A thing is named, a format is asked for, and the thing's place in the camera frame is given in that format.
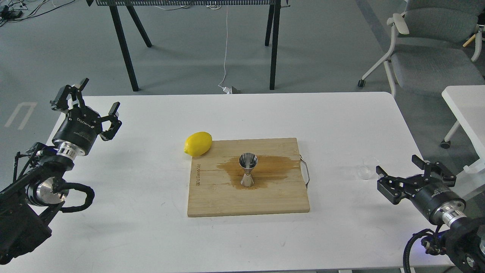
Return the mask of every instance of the stainless steel jigger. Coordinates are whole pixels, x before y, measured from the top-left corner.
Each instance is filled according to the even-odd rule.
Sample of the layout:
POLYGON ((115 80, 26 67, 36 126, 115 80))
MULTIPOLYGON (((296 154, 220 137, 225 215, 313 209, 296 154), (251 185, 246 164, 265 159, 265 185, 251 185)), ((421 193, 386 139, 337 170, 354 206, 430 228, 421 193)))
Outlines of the stainless steel jigger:
POLYGON ((244 169, 244 176, 241 180, 241 185, 245 187, 250 187, 254 185, 253 177, 251 176, 251 171, 256 167, 258 163, 258 157, 252 153, 244 153, 239 157, 239 165, 244 169))

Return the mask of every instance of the desk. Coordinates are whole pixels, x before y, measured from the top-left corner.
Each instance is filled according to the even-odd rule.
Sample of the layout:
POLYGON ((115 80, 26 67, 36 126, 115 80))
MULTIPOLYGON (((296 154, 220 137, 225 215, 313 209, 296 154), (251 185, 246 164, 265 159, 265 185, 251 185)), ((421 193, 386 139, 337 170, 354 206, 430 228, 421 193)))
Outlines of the desk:
POLYGON ((453 191, 468 200, 485 190, 485 85, 448 86, 442 96, 479 157, 456 176, 453 191))
MULTIPOLYGON (((420 152, 388 93, 85 98, 101 115, 115 101, 123 122, 116 137, 98 139, 64 176, 92 187, 93 205, 54 218, 52 237, 3 273, 399 268, 412 234, 432 227, 408 200, 392 205, 377 179, 355 172, 373 155, 389 174, 421 173, 411 162, 420 152), (191 157, 183 145, 197 131, 214 140, 296 137, 311 177, 310 212, 187 217, 191 157)), ((452 263, 416 244, 411 266, 432 265, 452 263)))
MULTIPOLYGON (((94 0, 87 0, 89 6, 94 0)), ((276 78, 276 56, 278 51, 278 34, 279 34, 279 16, 281 6, 281 0, 96 0, 96 4, 99 6, 109 6, 111 16, 113 18, 114 28, 116 35, 118 36, 118 42, 120 44, 125 66, 128 72, 129 81, 133 91, 138 91, 138 82, 136 81, 135 70, 131 63, 131 57, 128 51, 128 45, 126 44, 125 33, 121 26, 121 20, 118 13, 117 6, 126 6, 133 22, 135 23, 138 31, 140 32, 143 41, 147 47, 152 47, 152 43, 146 34, 146 31, 136 14, 133 6, 174 6, 174 5, 263 5, 268 4, 270 6, 268 13, 268 24, 266 27, 266 38, 264 41, 265 46, 269 46, 270 37, 273 33, 272 48, 271 48, 271 70, 270 70, 270 90, 275 89, 276 78)))

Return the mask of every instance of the caster wheel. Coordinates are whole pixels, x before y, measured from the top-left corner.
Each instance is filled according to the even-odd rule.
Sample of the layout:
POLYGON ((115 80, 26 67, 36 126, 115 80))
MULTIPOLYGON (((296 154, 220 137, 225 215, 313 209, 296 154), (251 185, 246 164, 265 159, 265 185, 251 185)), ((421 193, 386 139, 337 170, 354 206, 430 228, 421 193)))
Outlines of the caster wheel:
POLYGON ((448 149, 451 146, 451 141, 443 140, 439 146, 443 149, 448 149))
POLYGON ((357 86, 360 87, 360 88, 363 88, 365 86, 365 81, 359 80, 359 82, 357 83, 357 86))

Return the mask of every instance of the lemon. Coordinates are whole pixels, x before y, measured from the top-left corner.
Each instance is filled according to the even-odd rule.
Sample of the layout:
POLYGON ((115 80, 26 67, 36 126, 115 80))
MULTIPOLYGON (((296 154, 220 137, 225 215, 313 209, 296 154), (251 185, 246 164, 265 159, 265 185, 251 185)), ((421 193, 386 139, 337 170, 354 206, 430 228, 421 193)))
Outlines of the lemon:
POLYGON ((203 155, 212 145, 212 136, 207 132, 197 132, 187 138, 183 151, 191 156, 203 155))

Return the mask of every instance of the table leg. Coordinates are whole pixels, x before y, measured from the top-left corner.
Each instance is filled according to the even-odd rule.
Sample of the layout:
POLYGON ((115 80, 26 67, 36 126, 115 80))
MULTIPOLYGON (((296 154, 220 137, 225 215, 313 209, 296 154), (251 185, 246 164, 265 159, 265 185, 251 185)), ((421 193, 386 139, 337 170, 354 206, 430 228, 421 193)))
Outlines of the table leg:
POLYGON ((152 44, 150 42, 150 39, 148 39, 148 35, 146 35, 145 28, 143 28, 140 18, 138 18, 138 15, 136 14, 135 8, 133 6, 126 6, 126 8, 128 9, 131 18, 133 18, 133 21, 135 22, 138 31, 142 35, 143 41, 145 41, 146 46, 151 48, 152 44))
POLYGON ((275 14, 275 5, 270 5, 270 11, 268 13, 268 26, 266 27, 266 39, 264 40, 264 46, 270 45, 271 27, 273 26, 273 15, 275 14))
POLYGON ((118 36, 118 42, 120 43, 121 53, 125 60, 126 70, 128 71, 129 81, 133 91, 138 91, 138 83, 136 82, 135 70, 133 70, 133 64, 129 56, 128 45, 126 44, 125 34, 123 33, 123 27, 121 26, 120 15, 118 13, 118 7, 110 6, 111 17, 113 17, 114 28, 116 29, 116 35, 118 36))
POLYGON ((276 78, 276 54, 278 51, 278 32, 279 32, 279 12, 281 10, 281 0, 275 1, 275 17, 273 18, 273 48, 271 49, 271 73, 270 90, 275 89, 276 78))

